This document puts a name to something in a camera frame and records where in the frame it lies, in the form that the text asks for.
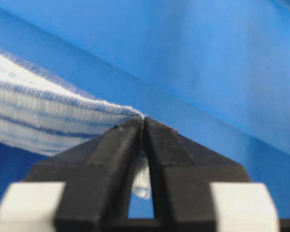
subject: blue stripe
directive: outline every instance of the blue stripe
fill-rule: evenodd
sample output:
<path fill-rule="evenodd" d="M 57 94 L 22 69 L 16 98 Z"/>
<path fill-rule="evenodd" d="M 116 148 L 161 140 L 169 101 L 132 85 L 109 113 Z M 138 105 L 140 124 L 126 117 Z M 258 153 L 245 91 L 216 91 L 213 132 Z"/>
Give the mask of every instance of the blue stripe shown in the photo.
<path fill-rule="evenodd" d="M 3 136 L 5 136 L 6 138 L 12 138 L 12 139 L 16 139 L 17 140 L 20 140 L 20 141 L 26 141 L 26 142 L 29 142 L 29 143 L 32 143 L 32 144 L 40 144 L 40 145 L 44 145 L 44 146 L 48 146 L 48 147 L 53 147 L 53 148 L 60 148 L 62 147 L 62 149 L 67 149 L 69 147 L 71 147 L 71 145 L 59 145 L 57 143 L 50 143 L 50 142 L 46 142 L 44 140 L 40 140 L 40 139 L 32 139 L 32 138 L 29 138 L 29 137 L 26 137 L 26 136 L 22 136 L 22 135 L 19 135 L 19 134 L 14 134 L 14 133 L 7 133 L 3 130 L 0 130 L 0 134 L 2 134 Z"/>
<path fill-rule="evenodd" d="M 4 73 L 4 74 L 6 74 L 6 75 L 9 75 L 9 77 L 14 78 L 14 79 L 19 78 L 19 77 L 18 77 L 17 75 L 15 75 L 14 73 L 12 73 L 12 72 L 8 72 L 7 70 L 5 70 L 5 69 L 3 69 L 3 68 L 1 68 L 1 67 L 0 67 L 0 72 Z"/>
<path fill-rule="evenodd" d="M 28 114 L 39 115 L 39 116 L 44 116 L 44 117 L 47 117 L 47 118 L 50 118 L 50 119 L 58 119 L 58 120 L 61 120 L 63 122 L 73 122 L 73 123 L 83 124 L 83 125 L 88 125 L 88 126 L 104 126 L 104 127 L 107 127 L 107 128 L 111 128 L 115 124 L 121 124 L 121 123 L 126 121 L 125 119 L 123 119 L 123 120 L 119 120 L 116 123 L 91 123 L 89 121 L 76 120 L 76 119 L 70 118 L 70 117 L 60 117 L 60 116 L 56 116 L 56 115 L 52 115 L 52 114 L 47 114 L 45 112 L 34 111 L 34 110 L 31 110 L 31 109 L 28 109 L 28 108 L 19 107 L 19 106 L 13 104 L 13 103 L 2 101 L 2 100 L 0 100 L 0 104 L 1 105 L 5 105 L 5 106 L 13 107 L 13 109 L 15 109 L 15 110 L 21 110 L 21 111 L 24 111 L 24 112 L 26 112 Z"/>
<path fill-rule="evenodd" d="M 46 128 L 46 127 L 37 127 L 33 124 L 27 123 L 25 121 L 21 121 L 18 119 L 13 119 L 9 116 L 6 115 L 2 115 L 0 114 L 0 119 L 23 126 L 23 127 L 27 127 L 27 128 L 31 128 L 37 131 L 42 131 L 48 134 L 52 134 L 52 135 L 58 135 L 58 136 L 66 136 L 66 137 L 75 137 L 75 138 L 84 138 L 84 139 L 90 139 L 93 138 L 94 136 L 96 136 L 96 134 L 87 134 L 87 133 L 77 133 L 77 132 L 62 132 L 59 130 L 54 130 L 51 128 Z"/>
<path fill-rule="evenodd" d="M 100 102 L 95 102 L 95 103 L 84 102 L 79 99 L 56 94 L 48 90 L 37 90 L 37 89 L 32 89 L 32 88 L 24 87 L 21 85 L 14 85 L 14 84 L 2 82 L 2 81 L 0 81 L 0 88 L 5 89 L 7 91 L 13 91 L 13 92 L 25 94 L 27 96 L 35 97 L 38 99 L 48 100 L 52 102 L 60 102 L 62 104 L 70 105 L 73 107 L 77 107 L 81 109 L 88 109 L 88 110 L 95 110 L 95 111 L 102 112 L 105 114 L 142 117 L 141 113 L 133 109 L 109 106 Z"/>
<path fill-rule="evenodd" d="M 26 145 L 26 144 L 19 143 L 19 142 L 13 142 L 13 145 L 5 144 L 5 141 L 0 141 L 0 143 L 4 144 L 6 146 L 10 146 L 10 147 L 21 148 L 21 149 L 26 150 L 26 151 L 33 150 L 34 153 L 39 153 L 42 155 L 44 155 L 43 152 L 53 153 L 55 155 L 59 152 L 62 152 L 62 151 L 65 151 L 65 150 L 71 148 L 71 147 L 67 147 L 66 149 L 65 148 L 63 148 L 63 149 L 50 149 L 50 148 L 36 148 L 34 145 L 30 146 L 30 145 Z"/>

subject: white towel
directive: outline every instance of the white towel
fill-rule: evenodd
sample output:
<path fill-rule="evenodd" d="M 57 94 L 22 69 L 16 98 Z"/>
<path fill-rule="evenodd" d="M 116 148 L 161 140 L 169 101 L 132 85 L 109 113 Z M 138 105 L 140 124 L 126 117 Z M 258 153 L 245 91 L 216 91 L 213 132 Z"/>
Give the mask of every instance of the white towel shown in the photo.
<path fill-rule="evenodd" d="M 143 115 L 94 98 L 58 76 L 0 50 L 0 143 L 53 156 Z M 147 198 L 148 166 L 138 162 L 133 188 Z"/>

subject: blue surface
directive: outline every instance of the blue surface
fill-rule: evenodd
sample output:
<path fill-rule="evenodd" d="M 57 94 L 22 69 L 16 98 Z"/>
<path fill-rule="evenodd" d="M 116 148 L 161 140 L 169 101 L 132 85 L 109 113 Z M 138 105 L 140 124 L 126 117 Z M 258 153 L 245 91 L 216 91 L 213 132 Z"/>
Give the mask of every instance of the blue surface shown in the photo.
<path fill-rule="evenodd" d="M 45 156 L 0 144 L 0 200 L 8 185 L 22 179 Z"/>
<path fill-rule="evenodd" d="M 128 218 L 154 218 L 153 199 L 142 199 L 131 193 Z"/>
<path fill-rule="evenodd" d="M 240 162 L 290 218 L 290 1 L 0 7 L 0 47 Z"/>

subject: blue background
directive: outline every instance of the blue background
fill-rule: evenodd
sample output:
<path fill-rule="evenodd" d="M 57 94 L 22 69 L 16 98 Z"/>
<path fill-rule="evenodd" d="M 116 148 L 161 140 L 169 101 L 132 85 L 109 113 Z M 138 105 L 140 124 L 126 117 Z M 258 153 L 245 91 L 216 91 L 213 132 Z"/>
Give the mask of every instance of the blue background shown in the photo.
<path fill-rule="evenodd" d="M 290 0 L 0 0 L 0 47 L 240 162 L 290 218 Z"/>

